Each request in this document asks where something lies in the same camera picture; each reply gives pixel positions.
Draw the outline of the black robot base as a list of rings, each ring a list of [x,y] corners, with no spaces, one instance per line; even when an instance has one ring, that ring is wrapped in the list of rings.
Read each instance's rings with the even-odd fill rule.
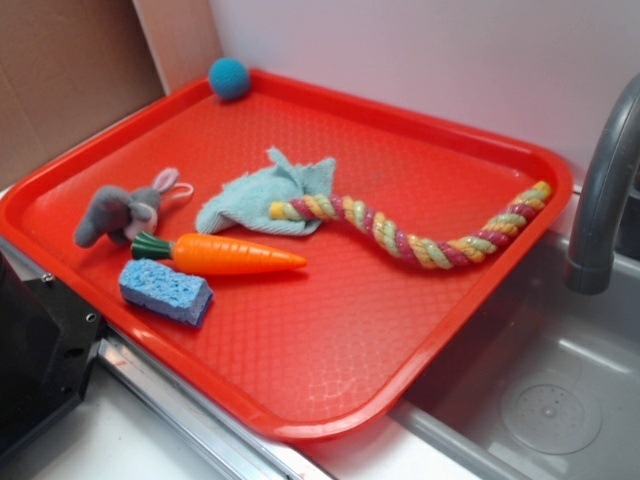
[[[85,397],[101,313],[64,282],[23,280],[1,257],[1,461]]]

